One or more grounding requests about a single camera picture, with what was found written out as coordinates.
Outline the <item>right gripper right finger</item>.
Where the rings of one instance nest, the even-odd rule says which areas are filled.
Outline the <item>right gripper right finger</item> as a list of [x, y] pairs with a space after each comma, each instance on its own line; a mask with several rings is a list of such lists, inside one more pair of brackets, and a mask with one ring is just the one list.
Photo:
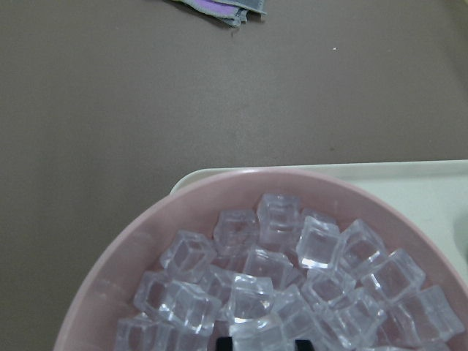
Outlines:
[[296, 339], [295, 351], [313, 351], [313, 344], [308, 339]]

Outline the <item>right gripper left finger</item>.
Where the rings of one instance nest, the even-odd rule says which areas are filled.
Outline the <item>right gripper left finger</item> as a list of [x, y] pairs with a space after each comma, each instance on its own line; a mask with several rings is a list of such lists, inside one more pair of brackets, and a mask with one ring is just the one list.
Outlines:
[[216, 351], [233, 351], [233, 339], [230, 336], [222, 336], [216, 340]]

